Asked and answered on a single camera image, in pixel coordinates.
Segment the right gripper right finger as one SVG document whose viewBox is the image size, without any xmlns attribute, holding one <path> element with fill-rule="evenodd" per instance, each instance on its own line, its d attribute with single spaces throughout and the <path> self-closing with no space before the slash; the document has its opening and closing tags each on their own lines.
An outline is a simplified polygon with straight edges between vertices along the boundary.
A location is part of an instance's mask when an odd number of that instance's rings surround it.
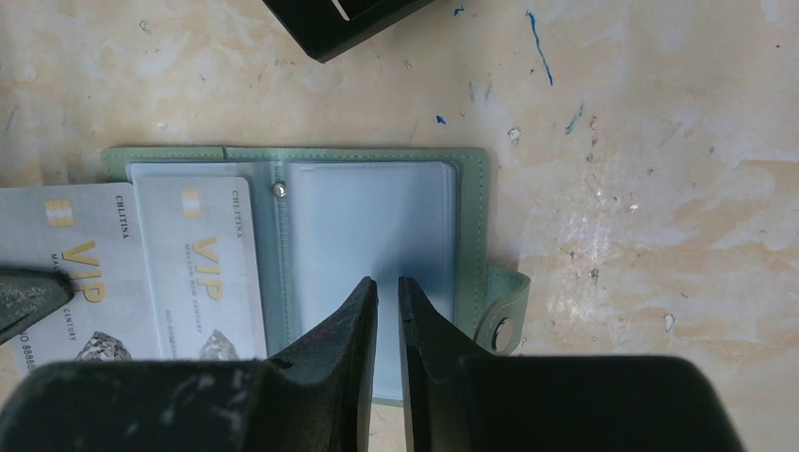
<svg viewBox="0 0 799 452">
<path fill-rule="evenodd" d="M 740 451 L 709 380 L 668 356 L 498 357 L 399 281 L 411 451 Z"/>
</svg>

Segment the white VIP card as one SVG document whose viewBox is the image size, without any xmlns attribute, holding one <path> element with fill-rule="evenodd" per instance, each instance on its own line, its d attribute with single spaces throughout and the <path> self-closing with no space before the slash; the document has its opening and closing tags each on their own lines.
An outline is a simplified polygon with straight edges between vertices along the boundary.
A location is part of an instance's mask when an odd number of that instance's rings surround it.
<svg viewBox="0 0 799 452">
<path fill-rule="evenodd" d="M 133 187 L 164 357 L 266 357 L 247 180 L 145 175 Z"/>
<path fill-rule="evenodd" d="M 2 189 L 1 264 L 62 273 L 74 290 L 12 340 L 20 376 L 53 362 L 160 358 L 131 184 Z"/>
</svg>

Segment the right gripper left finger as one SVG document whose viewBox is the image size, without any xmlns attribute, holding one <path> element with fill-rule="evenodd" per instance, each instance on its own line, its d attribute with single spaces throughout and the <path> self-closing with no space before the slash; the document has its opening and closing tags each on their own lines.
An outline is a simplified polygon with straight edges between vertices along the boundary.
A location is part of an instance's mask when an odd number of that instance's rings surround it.
<svg viewBox="0 0 799 452">
<path fill-rule="evenodd" d="M 364 278 L 266 360 L 55 363 L 1 412 L 5 451 L 365 451 L 378 311 Z"/>
</svg>

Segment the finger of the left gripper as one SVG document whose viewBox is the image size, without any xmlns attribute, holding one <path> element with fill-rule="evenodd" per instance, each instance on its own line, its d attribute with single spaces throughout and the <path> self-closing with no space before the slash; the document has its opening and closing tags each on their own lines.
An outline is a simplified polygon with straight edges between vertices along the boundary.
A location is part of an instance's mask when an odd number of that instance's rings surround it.
<svg viewBox="0 0 799 452">
<path fill-rule="evenodd" d="M 74 297 L 59 272 L 1 268 L 1 344 L 25 332 Z"/>
</svg>

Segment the green leather card holder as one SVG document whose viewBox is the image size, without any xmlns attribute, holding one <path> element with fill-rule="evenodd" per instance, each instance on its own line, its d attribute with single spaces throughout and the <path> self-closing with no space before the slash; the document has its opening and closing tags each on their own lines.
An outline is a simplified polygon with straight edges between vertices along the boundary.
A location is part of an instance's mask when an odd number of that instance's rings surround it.
<svg viewBox="0 0 799 452">
<path fill-rule="evenodd" d="M 267 356 L 312 330 L 363 278 L 379 297 L 374 399 L 402 400 L 398 281 L 496 355 L 514 351 L 529 278 L 486 256 L 491 162 L 480 149 L 118 147 L 111 182 L 247 180 Z"/>
</svg>

